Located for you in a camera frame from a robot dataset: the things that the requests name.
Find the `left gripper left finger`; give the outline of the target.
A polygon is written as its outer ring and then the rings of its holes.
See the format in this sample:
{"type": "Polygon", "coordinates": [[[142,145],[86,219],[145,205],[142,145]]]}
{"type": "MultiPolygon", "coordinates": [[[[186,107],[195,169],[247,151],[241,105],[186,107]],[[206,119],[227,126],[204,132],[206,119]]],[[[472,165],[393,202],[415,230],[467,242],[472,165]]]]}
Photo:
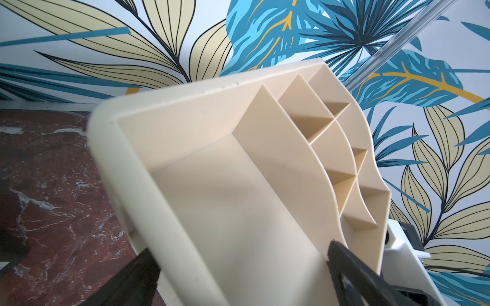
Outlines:
{"type": "Polygon", "coordinates": [[[82,305],[151,305],[160,272],[146,248],[82,305]]]}

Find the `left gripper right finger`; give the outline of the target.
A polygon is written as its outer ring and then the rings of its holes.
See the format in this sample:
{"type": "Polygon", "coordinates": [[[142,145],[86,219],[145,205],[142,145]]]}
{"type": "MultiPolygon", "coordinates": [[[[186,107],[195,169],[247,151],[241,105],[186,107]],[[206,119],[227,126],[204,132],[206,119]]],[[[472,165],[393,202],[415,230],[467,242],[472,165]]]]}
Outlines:
{"type": "Polygon", "coordinates": [[[420,291],[386,283],[342,243],[333,241],[327,266],[339,305],[419,305],[420,291]]]}

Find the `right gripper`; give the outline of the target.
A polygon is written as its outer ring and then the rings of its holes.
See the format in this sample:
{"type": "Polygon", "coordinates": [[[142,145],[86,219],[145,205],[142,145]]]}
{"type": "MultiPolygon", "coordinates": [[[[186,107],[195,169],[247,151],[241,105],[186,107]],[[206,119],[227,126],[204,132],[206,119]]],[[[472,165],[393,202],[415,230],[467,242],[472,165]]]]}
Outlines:
{"type": "Polygon", "coordinates": [[[446,305],[423,265],[430,257],[413,225],[393,219],[387,221],[381,269],[384,280],[419,305],[446,305]]]}

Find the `beige drawer organizer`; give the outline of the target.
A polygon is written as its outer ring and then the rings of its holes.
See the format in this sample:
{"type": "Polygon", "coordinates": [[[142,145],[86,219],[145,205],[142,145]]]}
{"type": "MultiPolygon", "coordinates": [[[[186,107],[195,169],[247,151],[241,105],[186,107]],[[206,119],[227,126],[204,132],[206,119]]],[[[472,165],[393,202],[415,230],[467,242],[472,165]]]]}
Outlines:
{"type": "Polygon", "coordinates": [[[167,305],[336,305],[332,241],[381,269],[391,193],[322,60],[110,99],[87,132],[167,305]]]}

